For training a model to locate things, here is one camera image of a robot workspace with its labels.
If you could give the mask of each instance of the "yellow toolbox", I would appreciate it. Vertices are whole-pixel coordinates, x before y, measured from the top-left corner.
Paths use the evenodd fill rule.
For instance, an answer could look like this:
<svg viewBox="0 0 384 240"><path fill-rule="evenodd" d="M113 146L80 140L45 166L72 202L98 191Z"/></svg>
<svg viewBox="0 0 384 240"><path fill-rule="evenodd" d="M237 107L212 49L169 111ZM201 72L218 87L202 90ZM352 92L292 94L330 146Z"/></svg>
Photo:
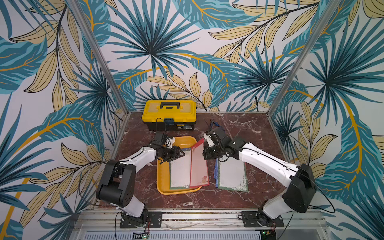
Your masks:
<svg viewBox="0 0 384 240"><path fill-rule="evenodd" d="M191 100L149 100L142 119L150 131L193 130L196 103Z"/></svg>

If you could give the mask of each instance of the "paper card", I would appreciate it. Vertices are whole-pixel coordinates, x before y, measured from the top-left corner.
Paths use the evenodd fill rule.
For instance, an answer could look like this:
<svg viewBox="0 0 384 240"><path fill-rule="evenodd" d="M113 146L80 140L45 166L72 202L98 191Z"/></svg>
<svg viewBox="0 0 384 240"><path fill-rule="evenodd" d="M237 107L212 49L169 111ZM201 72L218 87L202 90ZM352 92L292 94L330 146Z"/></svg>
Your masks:
<svg viewBox="0 0 384 240"><path fill-rule="evenodd" d="M245 163L233 157L225 162L218 163L218 188L248 192L248 181L245 172Z"/></svg>
<svg viewBox="0 0 384 240"><path fill-rule="evenodd" d="M182 149L185 156L169 163L170 189L187 189L190 184L191 148Z"/></svg>
<svg viewBox="0 0 384 240"><path fill-rule="evenodd" d="M207 161L203 157L204 139L192 146L190 187L209 185Z"/></svg>

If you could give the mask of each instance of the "wall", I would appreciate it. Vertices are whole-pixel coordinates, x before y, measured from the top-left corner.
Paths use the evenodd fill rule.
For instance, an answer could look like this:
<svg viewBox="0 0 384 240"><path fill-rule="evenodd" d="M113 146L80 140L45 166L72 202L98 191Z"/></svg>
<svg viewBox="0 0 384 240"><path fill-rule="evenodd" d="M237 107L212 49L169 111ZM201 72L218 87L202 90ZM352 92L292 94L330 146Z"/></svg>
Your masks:
<svg viewBox="0 0 384 240"><path fill-rule="evenodd" d="M0 239L66 239L122 110L65 1L2 1L0 11Z"/></svg>
<svg viewBox="0 0 384 240"><path fill-rule="evenodd" d="M101 50L131 111L149 99L266 111L328 2L108 0L110 31L95 36L110 35Z"/></svg>
<svg viewBox="0 0 384 240"><path fill-rule="evenodd" d="M384 1L355 0L305 59L273 122L292 162L309 164L336 208L335 239L384 239ZM314 199L332 207L318 194Z"/></svg>

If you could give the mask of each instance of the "brown marble surface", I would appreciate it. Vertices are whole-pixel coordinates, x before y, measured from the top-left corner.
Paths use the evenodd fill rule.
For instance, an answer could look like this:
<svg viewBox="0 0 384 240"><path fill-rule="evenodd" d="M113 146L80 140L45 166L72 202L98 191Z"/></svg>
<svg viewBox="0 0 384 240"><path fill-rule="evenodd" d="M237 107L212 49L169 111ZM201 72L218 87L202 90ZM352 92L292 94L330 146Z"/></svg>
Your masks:
<svg viewBox="0 0 384 240"><path fill-rule="evenodd" d="M129 157L140 146L147 145L153 138L141 119L142 113L131 113L125 135L116 159ZM208 129L206 122L214 119L234 138L240 136L258 148L278 157L283 154L266 114L263 113L197 113L194 131L167 131L168 136L203 137ZM210 185L189 194L162 195L156 187L156 161L149 163L136 175L135 196L148 208L257 208L264 200L284 190L278 181L258 168L246 164L249 192L222 190L215 187L215 161L208 160Z"/></svg>

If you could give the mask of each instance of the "yellow tray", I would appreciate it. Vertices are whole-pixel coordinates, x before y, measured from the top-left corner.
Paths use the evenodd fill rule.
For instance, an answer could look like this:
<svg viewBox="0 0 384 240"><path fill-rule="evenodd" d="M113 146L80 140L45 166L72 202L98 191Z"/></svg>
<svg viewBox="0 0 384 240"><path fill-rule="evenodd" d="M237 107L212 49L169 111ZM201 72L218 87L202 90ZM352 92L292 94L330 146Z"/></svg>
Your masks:
<svg viewBox="0 0 384 240"><path fill-rule="evenodd" d="M175 137L176 141L174 146L179 146L181 149L189 148L195 145L196 139L191 136ZM188 189L169 189L169 162L160 164L160 160L157 160L157 190L164 195L183 194L189 192L196 192L198 188Z"/></svg>

